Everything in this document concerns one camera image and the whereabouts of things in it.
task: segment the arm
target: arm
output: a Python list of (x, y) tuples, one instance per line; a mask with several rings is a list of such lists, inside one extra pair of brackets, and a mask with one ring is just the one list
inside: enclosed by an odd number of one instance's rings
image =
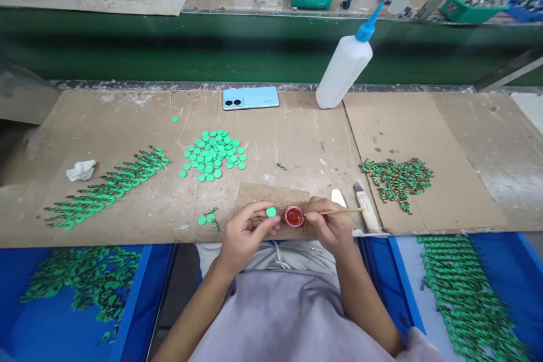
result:
[(345, 315), (385, 351), (396, 356), (405, 349), (405, 345), (353, 241), (351, 217), (348, 214), (337, 214), (325, 218), (318, 213), (342, 208), (328, 199), (311, 198), (306, 218), (317, 231), (319, 242), (335, 258)]
[(175, 321), (152, 362), (186, 362), (222, 308), (236, 275), (254, 256), (267, 235), (275, 235), (280, 218), (268, 218), (273, 202), (248, 204), (226, 224), (221, 254), (213, 261), (194, 296)]

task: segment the light blue phone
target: light blue phone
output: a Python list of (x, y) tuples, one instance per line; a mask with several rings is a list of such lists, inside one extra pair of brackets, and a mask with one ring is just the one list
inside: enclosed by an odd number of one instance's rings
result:
[(276, 87), (227, 89), (222, 92), (224, 110), (258, 109), (279, 106)]

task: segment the white tissue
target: white tissue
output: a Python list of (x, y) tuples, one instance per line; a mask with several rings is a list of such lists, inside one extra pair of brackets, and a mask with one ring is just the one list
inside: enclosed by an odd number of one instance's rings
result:
[(72, 182), (88, 180), (92, 177), (95, 164), (95, 160), (77, 161), (77, 163), (74, 164), (74, 168), (66, 170), (66, 177)]

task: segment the white plastic squeeze bottle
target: white plastic squeeze bottle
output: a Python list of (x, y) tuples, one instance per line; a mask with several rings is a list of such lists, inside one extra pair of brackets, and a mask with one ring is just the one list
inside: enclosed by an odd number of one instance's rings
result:
[(373, 51), (368, 40), (375, 32), (375, 21), (382, 7), (381, 2), (369, 20), (360, 26), (356, 35), (339, 40), (317, 88), (317, 103), (322, 109), (339, 105), (356, 78), (372, 59)]

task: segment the red object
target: red object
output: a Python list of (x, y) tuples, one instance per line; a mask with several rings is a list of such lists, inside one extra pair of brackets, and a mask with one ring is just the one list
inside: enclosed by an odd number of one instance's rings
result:
[(285, 221), (289, 226), (299, 227), (305, 222), (304, 212), (297, 206), (289, 206), (285, 211)]

